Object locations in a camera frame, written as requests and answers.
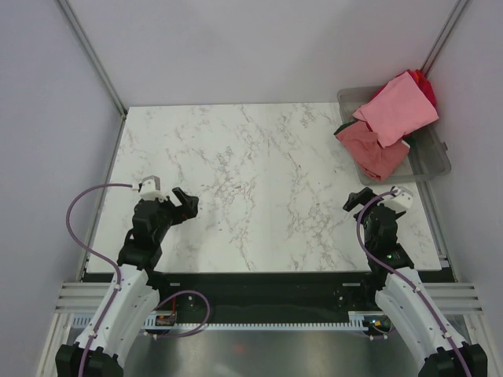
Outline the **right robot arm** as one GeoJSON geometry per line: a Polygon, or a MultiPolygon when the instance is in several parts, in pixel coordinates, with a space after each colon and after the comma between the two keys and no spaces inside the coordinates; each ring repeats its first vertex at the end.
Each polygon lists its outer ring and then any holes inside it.
{"type": "Polygon", "coordinates": [[[359,291],[361,302],[389,318],[420,376],[486,376],[486,352],[453,328],[398,242],[398,219],[412,203],[409,190],[394,186],[380,195],[370,188],[352,192],[343,205],[346,212],[362,207],[354,216],[356,237],[371,273],[359,291]]]}

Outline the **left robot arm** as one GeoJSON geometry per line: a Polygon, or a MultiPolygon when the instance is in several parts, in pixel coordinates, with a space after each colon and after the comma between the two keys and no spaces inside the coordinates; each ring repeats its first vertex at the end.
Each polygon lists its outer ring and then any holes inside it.
{"type": "Polygon", "coordinates": [[[174,204],[159,187],[133,187],[140,195],[114,269],[110,286],[91,322],[71,345],[55,356],[59,376],[121,376],[127,355],[150,313],[170,305],[172,290],[149,280],[162,254],[167,231],[198,215],[199,199],[173,188],[174,204]]]}

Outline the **salmon red t shirt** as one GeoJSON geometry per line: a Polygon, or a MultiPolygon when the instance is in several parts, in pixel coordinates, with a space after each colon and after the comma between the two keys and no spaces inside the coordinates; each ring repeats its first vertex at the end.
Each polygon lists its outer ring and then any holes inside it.
{"type": "Polygon", "coordinates": [[[382,147],[377,133],[360,120],[335,137],[357,163],[362,172],[374,181],[386,181],[409,154],[402,140],[382,147]]]}

